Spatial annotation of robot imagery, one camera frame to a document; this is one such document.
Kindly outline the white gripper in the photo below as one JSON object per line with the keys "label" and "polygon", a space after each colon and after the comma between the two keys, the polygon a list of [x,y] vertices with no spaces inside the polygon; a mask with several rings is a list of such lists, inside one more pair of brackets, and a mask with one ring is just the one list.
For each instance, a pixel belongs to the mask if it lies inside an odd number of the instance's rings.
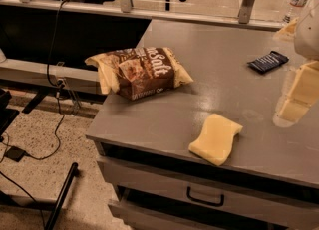
{"label": "white gripper", "polygon": [[[319,0],[308,0],[299,18],[285,24],[275,40],[293,41],[295,52],[307,59],[319,60]],[[301,65],[289,76],[277,116],[299,122],[319,100],[319,62]]]}

